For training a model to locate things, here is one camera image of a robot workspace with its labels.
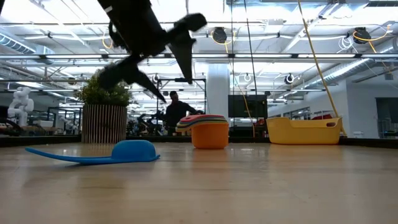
orange bowl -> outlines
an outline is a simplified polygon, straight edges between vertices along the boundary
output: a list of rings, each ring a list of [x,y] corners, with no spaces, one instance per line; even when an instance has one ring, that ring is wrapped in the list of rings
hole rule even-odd
[[[224,149],[228,145],[229,124],[199,124],[192,128],[192,144],[197,149]]]

green plant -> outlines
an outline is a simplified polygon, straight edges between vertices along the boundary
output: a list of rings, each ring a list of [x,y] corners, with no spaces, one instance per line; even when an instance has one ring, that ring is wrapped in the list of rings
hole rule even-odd
[[[88,80],[87,85],[81,88],[81,91],[75,92],[75,97],[86,105],[128,106],[131,94],[125,88],[127,86],[126,83],[121,82],[110,90],[104,90],[100,87],[98,75],[107,68],[95,71],[94,75]]]

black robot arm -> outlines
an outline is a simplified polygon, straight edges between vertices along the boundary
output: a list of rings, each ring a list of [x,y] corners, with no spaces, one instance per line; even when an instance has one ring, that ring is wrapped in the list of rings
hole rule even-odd
[[[173,29],[166,31],[160,26],[149,0],[98,2],[111,19],[109,34],[112,40],[131,54],[100,74],[101,87],[110,89],[122,80],[127,84],[137,83],[165,102],[163,95],[137,65],[147,57],[162,53],[166,45],[174,54],[184,77],[192,83],[192,46],[195,39],[190,37],[189,31],[197,31],[207,24],[202,14],[186,15],[174,24]]]

wooden slat planter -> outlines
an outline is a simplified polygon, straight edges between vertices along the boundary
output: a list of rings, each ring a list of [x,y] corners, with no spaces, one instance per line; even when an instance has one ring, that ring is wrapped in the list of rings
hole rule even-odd
[[[83,143],[117,143],[126,139],[127,108],[111,105],[83,107]]]

yellow basket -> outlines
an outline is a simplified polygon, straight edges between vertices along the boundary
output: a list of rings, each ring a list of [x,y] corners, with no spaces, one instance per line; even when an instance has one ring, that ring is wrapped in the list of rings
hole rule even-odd
[[[269,118],[269,139],[276,144],[337,144],[343,125],[341,118],[290,120]]]

